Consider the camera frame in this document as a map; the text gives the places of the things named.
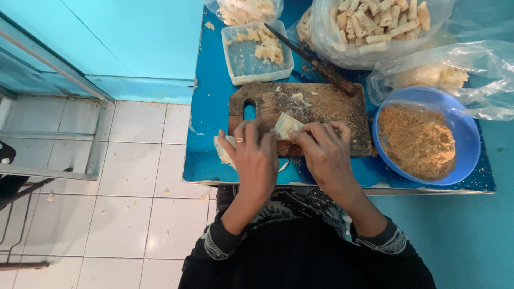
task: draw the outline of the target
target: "right hand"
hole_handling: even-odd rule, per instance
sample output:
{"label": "right hand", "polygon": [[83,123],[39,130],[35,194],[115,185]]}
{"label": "right hand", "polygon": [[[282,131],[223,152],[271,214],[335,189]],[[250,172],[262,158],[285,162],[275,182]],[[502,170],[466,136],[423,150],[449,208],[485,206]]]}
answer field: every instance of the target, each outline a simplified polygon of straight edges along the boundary
{"label": "right hand", "polygon": [[[340,139],[334,129],[341,131]],[[362,193],[350,163],[351,134],[350,128],[338,121],[323,124],[311,122],[294,135],[295,141],[302,147],[307,168],[314,180],[343,209],[350,205],[356,194]]]}

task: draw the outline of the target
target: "clear plastic bag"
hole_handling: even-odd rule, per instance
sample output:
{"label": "clear plastic bag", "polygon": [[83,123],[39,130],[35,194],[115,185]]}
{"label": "clear plastic bag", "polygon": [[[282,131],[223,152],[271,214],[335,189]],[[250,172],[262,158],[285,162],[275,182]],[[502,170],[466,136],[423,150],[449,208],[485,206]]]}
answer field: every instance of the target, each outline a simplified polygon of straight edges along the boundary
{"label": "clear plastic bag", "polygon": [[277,20],[284,0],[205,0],[205,6],[228,26]]}
{"label": "clear plastic bag", "polygon": [[384,51],[361,53],[356,44],[344,44],[330,10],[339,7],[342,0],[314,0],[310,11],[310,36],[318,56],[348,69],[373,70],[378,61],[387,61],[413,53],[431,39],[450,17],[455,0],[430,0],[427,7],[431,15],[431,28],[422,31],[417,39],[390,41]]}
{"label": "clear plastic bag", "polygon": [[[514,43],[499,40],[455,43],[377,63],[366,84],[375,105],[381,105],[393,90],[424,85],[453,96],[464,106],[462,112],[474,118],[513,120],[513,67]],[[459,87],[464,71],[469,80]]]}

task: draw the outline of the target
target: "wooden cutting board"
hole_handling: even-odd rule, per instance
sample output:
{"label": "wooden cutting board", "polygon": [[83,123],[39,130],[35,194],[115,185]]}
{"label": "wooden cutting board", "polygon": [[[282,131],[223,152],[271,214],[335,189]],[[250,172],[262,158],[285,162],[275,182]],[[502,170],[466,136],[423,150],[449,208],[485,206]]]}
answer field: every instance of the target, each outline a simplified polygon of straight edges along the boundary
{"label": "wooden cutting board", "polygon": [[[342,120],[352,129],[350,142],[351,156],[371,155],[371,135],[361,89],[354,97],[348,97],[331,84],[321,83],[249,83],[230,97],[228,134],[243,122],[244,106],[247,102],[255,104],[255,117],[263,118],[265,130],[275,127],[282,112],[302,123],[314,121],[329,122]],[[304,100],[312,106],[304,108],[295,103],[291,96],[302,93]],[[289,141],[279,141],[279,156],[302,156],[300,146]]]}

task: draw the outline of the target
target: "breadcrumbs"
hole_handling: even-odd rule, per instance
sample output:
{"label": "breadcrumbs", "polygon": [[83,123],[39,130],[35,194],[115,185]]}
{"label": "breadcrumbs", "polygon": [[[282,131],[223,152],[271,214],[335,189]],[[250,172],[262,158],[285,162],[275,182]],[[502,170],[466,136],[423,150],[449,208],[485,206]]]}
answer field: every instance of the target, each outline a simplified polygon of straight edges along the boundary
{"label": "breadcrumbs", "polygon": [[385,153],[409,175],[439,180],[455,168],[455,139],[441,113],[393,104],[378,122]]}

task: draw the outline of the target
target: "blue bowl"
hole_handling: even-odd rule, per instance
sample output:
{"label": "blue bowl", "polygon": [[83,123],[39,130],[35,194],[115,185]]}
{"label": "blue bowl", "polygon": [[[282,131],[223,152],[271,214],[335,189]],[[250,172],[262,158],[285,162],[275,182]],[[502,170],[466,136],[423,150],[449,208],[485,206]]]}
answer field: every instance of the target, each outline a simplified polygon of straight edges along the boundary
{"label": "blue bowl", "polygon": [[[451,129],[455,139],[455,155],[457,158],[455,168],[448,176],[441,180],[427,182],[415,178],[397,165],[386,155],[378,138],[380,126],[378,116],[382,108],[394,103],[421,103],[423,107],[442,113],[446,118],[446,125]],[[373,120],[373,141],[385,163],[401,176],[425,185],[448,186],[465,179],[474,169],[480,157],[480,134],[473,118],[463,114],[462,104],[452,96],[435,88],[424,86],[411,86],[397,90],[383,102]]]}

